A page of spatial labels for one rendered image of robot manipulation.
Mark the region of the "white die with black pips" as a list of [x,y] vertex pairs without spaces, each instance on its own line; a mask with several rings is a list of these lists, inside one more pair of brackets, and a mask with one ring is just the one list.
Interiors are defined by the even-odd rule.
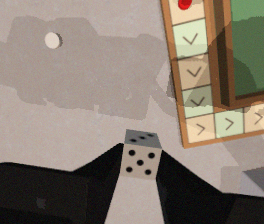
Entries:
[[120,176],[155,181],[161,153],[157,133],[126,129]]

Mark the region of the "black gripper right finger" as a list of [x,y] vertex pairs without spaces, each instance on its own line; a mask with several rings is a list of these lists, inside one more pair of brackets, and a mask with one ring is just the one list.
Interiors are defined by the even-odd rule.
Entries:
[[222,193],[164,150],[156,183],[164,224],[264,224],[264,196]]

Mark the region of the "wooden board track with arrow squares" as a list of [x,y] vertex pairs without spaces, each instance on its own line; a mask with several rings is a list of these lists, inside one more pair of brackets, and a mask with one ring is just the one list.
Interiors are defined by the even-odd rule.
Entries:
[[[225,138],[219,138],[214,140],[202,141],[198,143],[188,143],[187,129],[186,129],[186,121],[182,100],[182,92],[178,71],[178,63],[172,28],[172,21],[169,13],[168,0],[160,0],[162,16],[164,22],[164,29],[166,35],[166,42],[169,54],[170,68],[172,74],[173,88],[175,94],[176,108],[178,114],[178,121],[180,127],[181,141],[184,149],[199,147],[204,145],[210,145],[215,143],[227,142],[237,139],[243,139],[248,137],[254,137],[259,135],[264,135],[264,130],[246,133],[236,136],[230,136]],[[211,87],[212,87],[212,99],[213,99],[213,111],[221,112],[231,109],[236,109],[245,106],[256,105],[260,103],[264,103],[264,100],[228,107],[221,104],[221,96],[220,96],[220,81],[219,81],[219,67],[218,67],[218,52],[217,52],[217,37],[216,37],[216,25],[214,23],[214,8],[213,8],[213,0],[203,0],[205,5],[205,15],[206,15],[206,27],[207,27],[207,39],[208,39],[208,51],[209,51],[209,63],[210,63],[210,75],[211,75]]]

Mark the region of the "ring of cream and green arrow squares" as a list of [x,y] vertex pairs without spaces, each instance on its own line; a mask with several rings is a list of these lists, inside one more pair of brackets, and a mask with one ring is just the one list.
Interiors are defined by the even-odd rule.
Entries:
[[[188,143],[264,130],[264,103],[214,113],[203,0],[168,0]],[[264,100],[264,0],[213,0],[221,104]]]

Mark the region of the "red pawn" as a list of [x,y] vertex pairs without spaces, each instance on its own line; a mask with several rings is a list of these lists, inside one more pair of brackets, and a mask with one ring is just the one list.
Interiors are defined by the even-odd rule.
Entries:
[[192,0],[179,0],[178,7],[180,10],[187,10],[192,3]]

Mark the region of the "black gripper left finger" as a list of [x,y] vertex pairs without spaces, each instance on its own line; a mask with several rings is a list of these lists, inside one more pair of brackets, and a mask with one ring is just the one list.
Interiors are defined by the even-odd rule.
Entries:
[[123,143],[74,170],[0,163],[0,207],[104,224],[119,178]]

